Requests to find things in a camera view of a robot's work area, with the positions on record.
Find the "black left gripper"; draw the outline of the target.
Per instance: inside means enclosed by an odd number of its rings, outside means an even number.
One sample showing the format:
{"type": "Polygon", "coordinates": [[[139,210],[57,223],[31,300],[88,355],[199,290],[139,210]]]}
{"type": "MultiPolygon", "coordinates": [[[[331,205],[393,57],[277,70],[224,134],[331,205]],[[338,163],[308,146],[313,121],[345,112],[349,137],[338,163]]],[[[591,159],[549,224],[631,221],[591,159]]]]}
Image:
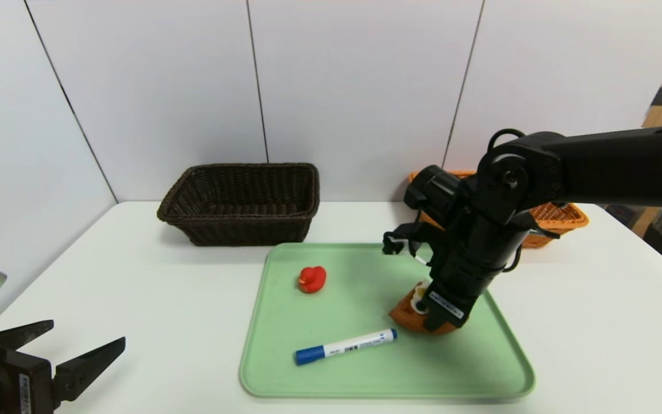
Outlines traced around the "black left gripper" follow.
{"type": "Polygon", "coordinates": [[[0,331],[0,413],[52,413],[63,401],[76,401],[124,353],[122,336],[55,367],[26,355],[19,348],[52,330],[53,320],[42,320],[0,331]]]}

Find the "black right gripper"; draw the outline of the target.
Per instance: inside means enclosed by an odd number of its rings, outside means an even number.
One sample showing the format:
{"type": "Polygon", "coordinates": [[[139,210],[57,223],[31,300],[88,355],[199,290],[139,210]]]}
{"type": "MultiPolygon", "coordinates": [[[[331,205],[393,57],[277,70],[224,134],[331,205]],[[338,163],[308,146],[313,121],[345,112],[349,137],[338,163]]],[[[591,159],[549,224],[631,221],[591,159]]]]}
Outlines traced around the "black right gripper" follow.
{"type": "Polygon", "coordinates": [[[520,262],[522,246],[504,252],[470,252],[462,247],[432,247],[428,261],[431,285],[422,300],[430,309],[423,320],[425,332],[448,332],[448,323],[461,328],[494,278],[513,271],[520,262]]]}

